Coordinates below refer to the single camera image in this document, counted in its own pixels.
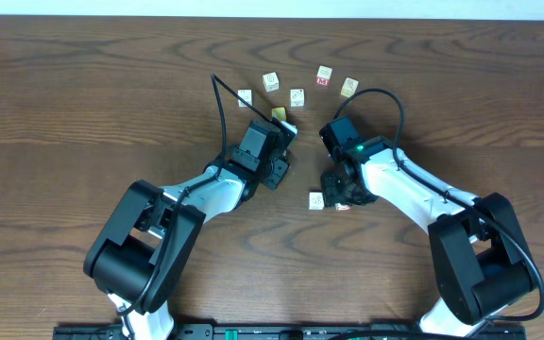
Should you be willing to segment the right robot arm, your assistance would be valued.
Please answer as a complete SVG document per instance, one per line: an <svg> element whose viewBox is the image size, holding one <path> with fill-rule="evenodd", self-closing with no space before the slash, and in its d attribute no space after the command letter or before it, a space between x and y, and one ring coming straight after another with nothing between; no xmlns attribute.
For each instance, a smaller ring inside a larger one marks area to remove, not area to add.
<svg viewBox="0 0 544 340"><path fill-rule="evenodd" d="M454 188L413 163L384 137L323 139L335 164L321 177L326 205L382 198L428 235L439 300L418 321L430 334L471 336L544 283L513 206Z"/></svg>

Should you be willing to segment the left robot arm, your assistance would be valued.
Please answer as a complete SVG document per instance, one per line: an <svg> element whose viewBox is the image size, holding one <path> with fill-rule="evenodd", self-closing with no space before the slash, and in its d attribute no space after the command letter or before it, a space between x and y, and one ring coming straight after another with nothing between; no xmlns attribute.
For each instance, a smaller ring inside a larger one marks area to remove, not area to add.
<svg viewBox="0 0 544 340"><path fill-rule="evenodd" d="M84 273L116 307L124 339L166 339L175 327L173 293L205 223L271 190L286 174L288 144L243 140L224 149L202 174L157 187L133 182L89 249Z"/></svg>

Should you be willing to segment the white block blue side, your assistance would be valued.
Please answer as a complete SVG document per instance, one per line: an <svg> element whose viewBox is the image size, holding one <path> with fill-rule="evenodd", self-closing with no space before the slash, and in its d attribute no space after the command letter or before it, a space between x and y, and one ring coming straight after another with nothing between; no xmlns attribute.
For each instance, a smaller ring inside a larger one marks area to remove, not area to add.
<svg viewBox="0 0 544 340"><path fill-rule="evenodd" d="M309 193L309 209L313 211L321 211L325 208L325 201L322 192Z"/></svg>

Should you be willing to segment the white block red side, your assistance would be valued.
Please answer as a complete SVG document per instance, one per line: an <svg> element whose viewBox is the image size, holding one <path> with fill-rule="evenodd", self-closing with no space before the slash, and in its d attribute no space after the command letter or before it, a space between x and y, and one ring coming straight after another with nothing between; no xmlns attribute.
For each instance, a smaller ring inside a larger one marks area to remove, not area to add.
<svg viewBox="0 0 544 340"><path fill-rule="evenodd" d="M345 205L345 204L341 204L341 203L335 203L335 209L337 211L349 211L351 210L351 206L350 205Z"/></svg>

